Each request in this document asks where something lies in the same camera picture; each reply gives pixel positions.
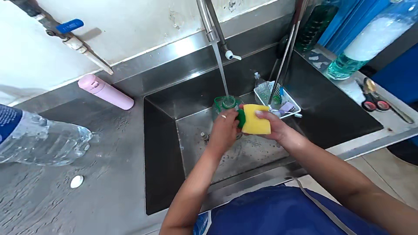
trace green liquid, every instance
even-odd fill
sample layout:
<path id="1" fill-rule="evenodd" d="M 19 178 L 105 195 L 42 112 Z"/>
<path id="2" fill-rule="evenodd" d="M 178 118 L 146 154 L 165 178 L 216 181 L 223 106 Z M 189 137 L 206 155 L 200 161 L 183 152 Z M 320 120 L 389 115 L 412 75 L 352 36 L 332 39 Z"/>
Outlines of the green liquid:
<path id="1" fill-rule="evenodd" d="M 369 60 L 357 61 L 350 59 L 344 53 L 341 53 L 341 55 L 328 66 L 326 73 L 333 79 L 344 80 L 367 64 L 367 62 L 369 62 Z"/>
<path id="2" fill-rule="evenodd" d="M 325 32 L 329 23 L 334 19 L 337 12 L 337 6 L 316 6 L 305 26 L 300 31 L 299 37 L 295 43 L 296 48 L 301 51 L 311 50 Z"/>

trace pink thermos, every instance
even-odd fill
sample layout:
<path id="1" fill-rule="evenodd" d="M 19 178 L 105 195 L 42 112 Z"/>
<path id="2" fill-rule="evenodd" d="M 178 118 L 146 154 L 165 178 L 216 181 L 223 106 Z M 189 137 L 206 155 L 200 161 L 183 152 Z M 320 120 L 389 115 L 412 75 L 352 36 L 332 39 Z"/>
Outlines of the pink thermos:
<path id="1" fill-rule="evenodd" d="M 128 110 L 133 106 L 132 98 L 118 91 L 116 88 L 93 74 L 83 76 L 78 81 L 78 85 L 81 89 L 86 90 L 121 109 Z"/>

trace water stream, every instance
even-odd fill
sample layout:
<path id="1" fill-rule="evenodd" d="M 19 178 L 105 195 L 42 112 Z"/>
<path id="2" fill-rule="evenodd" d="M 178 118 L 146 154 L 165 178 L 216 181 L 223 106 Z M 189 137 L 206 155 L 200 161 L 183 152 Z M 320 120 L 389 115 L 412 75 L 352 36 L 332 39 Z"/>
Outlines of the water stream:
<path id="1" fill-rule="evenodd" d="M 215 52 L 216 60 L 218 61 L 218 66 L 219 66 L 219 70 L 221 72 L 222 81 L 224 82 L 226 97 L 229 97 L 227 81 L 225 80 L 225 73 L 224 73 L 224 68 L 222 66 L 221 54 L 219 53 L 218 44 L 217 44 L 216 41 L 211 42 L 211 44 L 212 44 L 213 50 Z"/>

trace blue valve handle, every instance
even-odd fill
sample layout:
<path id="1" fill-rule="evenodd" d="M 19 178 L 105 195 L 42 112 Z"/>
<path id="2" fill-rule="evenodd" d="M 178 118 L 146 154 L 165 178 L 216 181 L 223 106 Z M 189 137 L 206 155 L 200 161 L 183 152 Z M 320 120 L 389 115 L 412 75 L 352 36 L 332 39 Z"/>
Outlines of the blue valve handle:
<path id="1" fill-rule="evenodd" d="M 74 29 L 78 29 L 80 27 L 84 26 L 84 22 L 79 19 L 73 19 L 66 23 L 60 24 L 56 26 L 55 28 L 60 31 L 60 33 L 68 33 L 73 31 Z"/>

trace stainless steel sink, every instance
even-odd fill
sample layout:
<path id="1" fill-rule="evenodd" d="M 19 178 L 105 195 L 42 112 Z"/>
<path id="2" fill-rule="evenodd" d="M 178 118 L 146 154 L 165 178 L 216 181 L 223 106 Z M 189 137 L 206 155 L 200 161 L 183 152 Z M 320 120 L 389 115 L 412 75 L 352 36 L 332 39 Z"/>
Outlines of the stainless steel sink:
<path id="1" fill-rule="evenodd" d="M 264 78 L 275 47 L 224 67 L 229 92 L 254 103 L 254 72 Z M 328 148 L 382 129 L 382 125 L 293 54 L 285 88 L 302 107 L 303 118 L 284 121 L 317 145 Z M 210 133 L 213 99 L 223 94 L 219 70 L 144 97 L 145 194 L 148 215 L 167 208 L 204 151 L 200 133 Z M 221 159 L 210 191 L 294 162 L 275 141 L 242 136 Z"/>

